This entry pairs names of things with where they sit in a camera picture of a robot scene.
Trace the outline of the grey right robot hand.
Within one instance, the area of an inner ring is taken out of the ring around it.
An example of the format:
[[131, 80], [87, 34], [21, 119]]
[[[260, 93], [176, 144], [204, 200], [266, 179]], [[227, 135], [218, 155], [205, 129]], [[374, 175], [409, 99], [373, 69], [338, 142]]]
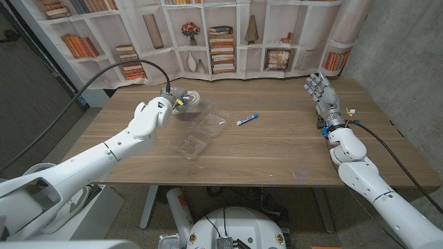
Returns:
[[340, 111], [339, 97], [321, 72], [312, 73], [307, 78], [304, 88], [316, 104], [317, 129], [334, 130], [345, 126], [345, 119]]

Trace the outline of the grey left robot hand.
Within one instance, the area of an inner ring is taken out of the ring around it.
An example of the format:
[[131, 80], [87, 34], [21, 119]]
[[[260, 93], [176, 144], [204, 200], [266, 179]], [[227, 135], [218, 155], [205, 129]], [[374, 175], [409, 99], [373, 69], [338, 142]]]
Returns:
[[188, 91], [184, 88], [171, 86], [170, 92], [166, 93], [166, 87], [163, 87], [160, 95], [172, 103], [175, 111], [184, 112], [186, 110], [188, 101], [185, 97], [188, 96]]

